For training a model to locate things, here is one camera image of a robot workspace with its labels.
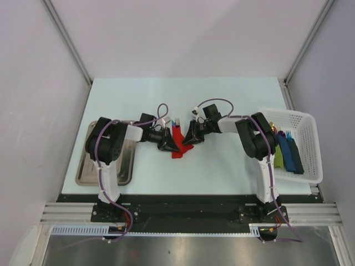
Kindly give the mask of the red paper napkin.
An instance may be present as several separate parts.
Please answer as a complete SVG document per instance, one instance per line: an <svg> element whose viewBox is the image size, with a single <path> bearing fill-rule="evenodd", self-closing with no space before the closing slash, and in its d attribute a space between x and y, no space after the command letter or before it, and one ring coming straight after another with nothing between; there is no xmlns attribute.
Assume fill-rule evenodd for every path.
<svg viewBox="0 0 355 266"><path fill-rule="evenodd" d="M173 151L172 159L179 159L179 158L182 158L185 153L192 150L194 148L194 146L193 145L184 146L182 144L182 141L184 140L184 136L181 133L181 127L173 126L172 131L173 131L173 139L174 139L175 143L177 144L178 148L180 149L179 152Z"/></svg>

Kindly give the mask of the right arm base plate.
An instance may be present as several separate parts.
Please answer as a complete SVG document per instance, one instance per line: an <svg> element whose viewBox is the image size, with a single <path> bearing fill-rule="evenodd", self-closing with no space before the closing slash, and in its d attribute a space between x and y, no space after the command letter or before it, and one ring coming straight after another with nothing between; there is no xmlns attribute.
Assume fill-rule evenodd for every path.
<svg viewBox="0 0 355 266"><path fill-rule="evenodd" d="M285 223L289 221L287 209L285 206L267 209L265 206L260 205L240 205L237 207L236 212L239 215L240 223Z"/></svg>

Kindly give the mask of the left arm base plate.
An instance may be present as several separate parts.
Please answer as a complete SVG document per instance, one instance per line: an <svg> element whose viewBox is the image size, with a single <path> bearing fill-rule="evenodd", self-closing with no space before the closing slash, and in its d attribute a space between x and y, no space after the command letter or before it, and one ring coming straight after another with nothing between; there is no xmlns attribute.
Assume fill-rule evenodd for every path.
<svg viewBox="0 0 355 266"><path fill-rule="evenodd" d="M134 223L141 222L142 218L138 205L123 204L123 207L131 213ZM96 223L123 223L127 217L130 218L121 208L111 204L108 206L99 206L96 203L93 206L90 221Z"/></svg>

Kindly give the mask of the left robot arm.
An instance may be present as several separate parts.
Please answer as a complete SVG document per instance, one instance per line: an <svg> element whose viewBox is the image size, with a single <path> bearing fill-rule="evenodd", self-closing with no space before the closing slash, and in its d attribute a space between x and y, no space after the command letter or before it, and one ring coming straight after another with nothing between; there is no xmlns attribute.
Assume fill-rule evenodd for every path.
<svg viewBox="0 0 355 266"><path fill-rule="evenodd" d="M160 151L180 151L169 128L154 128L158 120L157 117L146 113L141 114L139 121L100 117L86 140L85 151L89 154L98 175L98 198L106 203L103 215L112 222L119 220L123 214L122 207L115 202L120 197L116 162L121 155L124 141L152 142L157 144Z"/></svg>

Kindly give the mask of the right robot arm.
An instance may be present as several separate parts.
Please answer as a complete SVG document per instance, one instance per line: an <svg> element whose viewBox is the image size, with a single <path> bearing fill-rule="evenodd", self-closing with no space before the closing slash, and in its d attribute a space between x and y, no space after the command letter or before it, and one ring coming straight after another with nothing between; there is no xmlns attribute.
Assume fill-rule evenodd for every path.
<svg viewBox="0 0 355 266"><path fill-rule="evenodd" d="M274 158L278 139L261 112L250 116L223 116L215 104L192 111L193 119L182 141L182 145L195 145L205 141L205 135L216 133L238 134L245 154L258 161L261 177L257 181L256 196L262 205L256 208L256 217L269 222L276 215L271 203L279 194L275 187Z"/></svg>

